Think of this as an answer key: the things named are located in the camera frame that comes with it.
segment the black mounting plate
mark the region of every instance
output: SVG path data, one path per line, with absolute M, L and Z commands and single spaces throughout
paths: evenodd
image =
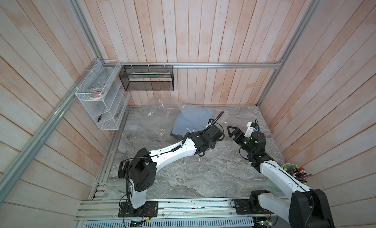
M 238 215 L 245 215 L 245 214 L 262 214 L 265 213 L 264 211 L 262 212 L 254 212 L 251 210 L 251 207 L 249 206 L 249 199 L 234 199 L 233 200 L 235 203 L 235 209 L 236 209 L 236 214 Z
M 137 209 L 134 209 L 132 207 L 130 201 L 121 202 L 118 214 L 119 217 L 156 217 L 157 215 L 158 201 L 146 201 L 146 203 L 143 206 Z

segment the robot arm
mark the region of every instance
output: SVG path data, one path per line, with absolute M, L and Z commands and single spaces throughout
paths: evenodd
M 269 210 L 288 221 L 292 228 L 334 228 L 326 195 L 299 182 L 265 153 L 266 139 L 258 123 L 248 122 L 244 134 L 239 128 L 227 127 L 229 137 L 248 152 L 251 165 L 272 180 L 288 197 L 283 200 L 267 190 L 251 192 L 249 205 L 254 212 Z
M 184 139 L 171 146 L 159 150 L 147 151 L 140 149 L 132 162 L 123 160 L 119 166 L 118 177 L 130 179 L 130 201 L 132 207 L 137 209 L 145 204 L 146 191 L 153 185 L 155 174 L 164 166 L 181 158 L 199 155 L 204 156 L 205 151 L 214 149 L 217 141 L 222 141 L 224 132 L 214 125 L 222 116 L 223 111 L 216 119 L 209 119 L 207 127 L 199 132 L 187 132 Z

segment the transparent plastic sheet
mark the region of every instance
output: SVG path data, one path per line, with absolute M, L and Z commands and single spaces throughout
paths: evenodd
M 166 105 L 163 102 L 162 93 L 154 92 L 150 99 L 147 111 L 139 116 L 137 133 L 139 136 L 148 137 L 156 142 L 174 143 L 181 140 L 186 132 L 198 132 L 203 130 L 209 119 L 215 119 L 221 111 L 223 115 L 218 119 L 217 125 L 223 126 L 226 135 L 228 110 L 226 107 L 202 107 L 181 103 L 171 95 L 171 102 Z

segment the wooden wall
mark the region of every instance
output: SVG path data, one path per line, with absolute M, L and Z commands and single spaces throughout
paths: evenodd
M 94 59 L 67 0 L 0 0 L 0 174 Z M 1 227 L 69 227 L 110 139 L 75 102 L 5 202 Z
M 105 59 L 121 62 L 278 61 L 311 0 L 78 0 Z M 256 103 L 270 69 L 179 69 L 183 103 Z M 130 105 L 152 93 L 132 92 Z
M 376 224 L 376 0 L 324 0 L 260 109 L 336 227 Z

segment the wire mesh basket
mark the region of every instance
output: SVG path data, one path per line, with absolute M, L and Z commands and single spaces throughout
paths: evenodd
M 99 60 L 76 92 L 76 96 L 99 129 L 118 130 L 130 95 L 124 96 L 119 61 Z
M 125 91 L 173 91 L 172 66 L 123 66 L 119 74 Z

